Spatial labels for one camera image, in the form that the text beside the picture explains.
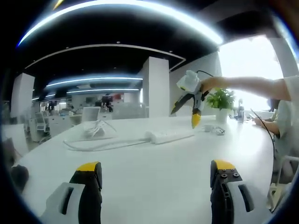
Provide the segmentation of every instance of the hand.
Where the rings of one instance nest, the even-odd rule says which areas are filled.
[[[262,122],[259,118],[253,118],[253,121],[255,122],[256,125],[262,126]]]
[[[217,77],[211,77],[201,82],[200,90],[202,93],[210,91],[212,88],[218,87],[219,79]]]

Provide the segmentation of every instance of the yellow gripper tip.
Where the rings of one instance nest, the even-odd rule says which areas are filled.
[[[191,124],[192,128],[195,128],[200,122],[201,116],[199,114],[192,114]]]

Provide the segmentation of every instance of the white cable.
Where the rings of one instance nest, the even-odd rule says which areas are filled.
[[[122,146],[105,148],[105,146],[111,146],[111,145],[115,145],[115,144],[129,143],[129,142],[134,142],[134,143],[122,145]],[[105,143],[105,144],[96,145],[96,146],[89,147],[89,148],[81,148],[81,147],[72,146],[71,144],[69,144],[67,141],[64,140],[64,144],[66,144],[70,148],[69,150],[74,150],[74,151],[105,151],[105,150],[111,150],[111,149],[116,149],[116,148],[140,145],[140,144],[147,143],[147,142],[150,142],[150,139],[119,140],[119,141],[115,141],[115,142],[109,142],[109,143]]]

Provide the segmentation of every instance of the potted plant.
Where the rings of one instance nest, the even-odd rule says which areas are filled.
[[[211,108],[216,108],[216,120],[220,123],[226,123],[228,113],[234,107],[234,92],[227,89],[216,88],[215,93],[210,93],[206,101]]]

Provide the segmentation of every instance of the led light strip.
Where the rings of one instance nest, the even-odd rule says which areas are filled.
[[[47,18],[43,19],[42,21],[40,21],[38,24],[36,24],[33,28],[31,28],[24,36],[23,38],[20,40],[18,46],[28,37],[30,36],[33,32],[35,32],[36,30],[38,30],[40,27],[42,27],[43,25],[47,24],[48,22],[54,20],[55,18],[66,14],[68,12],[77,10],[77,9],[81,9],[81,8],[85,8],[85,7],[91,7],[91,6],[99,6],[99,5],[115,5],[115,4],[120,4],[120,5],[135,5],[135,6],[140,6],[140,7],[145,7],[147,9],[151,9],[153,11],[159,12],[161,14],[165,14],[168,15],[174,19],[177,19],[181,22],[183,22],[185,25],[192,27],[193,29],[195,29],[196,31],[198,31],[199,33],[205,35],[207,38],[211,39],[212,41],[214,41],[216,44],[221,44],[223,42],[223,39],[213,30],[211,30],[208,26],[206,26],[205,24],[203,24],[202,22],[199,22],[198,20],[184,14],[181,13],[175,9],[166,7],[166,6],[162,6],[156,3],[151,3],[151,2],[146,2],[146,1],[139,1],[139,0],[95,0],[95,1],[88,1],[88,2],[84,2],[84,3],[80,3],[68,8],[65,8],[61,11],[58,11],[50,16],[48,16]]]
[[[139,89],[98,89],[98,90],[78,90],[71,91],[66,93],[75,93],[75,92],[93,92],[93,91],[139,91]]]
[[[83,79],[75,79],[75,80],[69,80],[59,83],[53,83],[46,85],[46,87],[59,85],[59,84],[65,84],[65,83],[73,83],[73,82],[80,82],[80,81],[91,81],[91,80],[103,80],[103,79],[124,79],[124,80],[143,80],[142,78],[130,78],[130,77],[99,77],[99,78],[83,78]]]
[[[142,46],[137,46],[137,45],[130,45],[130,44],[99,43],[99,44],[89,44],[89,45],[77,46],[77,47],[73,47],[73,48],[68,48],[68,49],[63,49],[63,50],[60,50],[60,51],[56,51],[54,53],[51,53],[49,55],[41,57],[40,59],[37,59],[37,60],[33,61],[33,63],[31,63],[30,65],[27,65],[25,67],[25,69],[29,68],[30,66],[40,62],[41,60],[44,60],[44,59],[48,58],[48,57],[52,57],[54,55],[58,55],[58,54],[61,54],[61,53],[64,53],[64,52],[67,52],[67,51],[70,51],[70,50],[79,50],[79,49],[85,49],[85,48],[100,48],[100,47],[118,47],[118,48],[134,48],[134,49],[141,49],[141,50],[149,50],[149,51],[158,52],[158,53],[161,53],[161,54],[165,54],[165,55],[169,55],[169,56],[181,59],[180,62],[178,62],[177,64],[175,64],[173,67],[171,67],[169,69],[170,71],[172,69],[174,69],[175,67],[179,66],[181,63],[186,61],[186,59],[181,57],[181,56],[178,56],[178,55],[175,55],[173,53],[166,52],[166,51],[157,50],[157,49],[154,49],[154,48],[147,48],[147,47],[142,47]]]

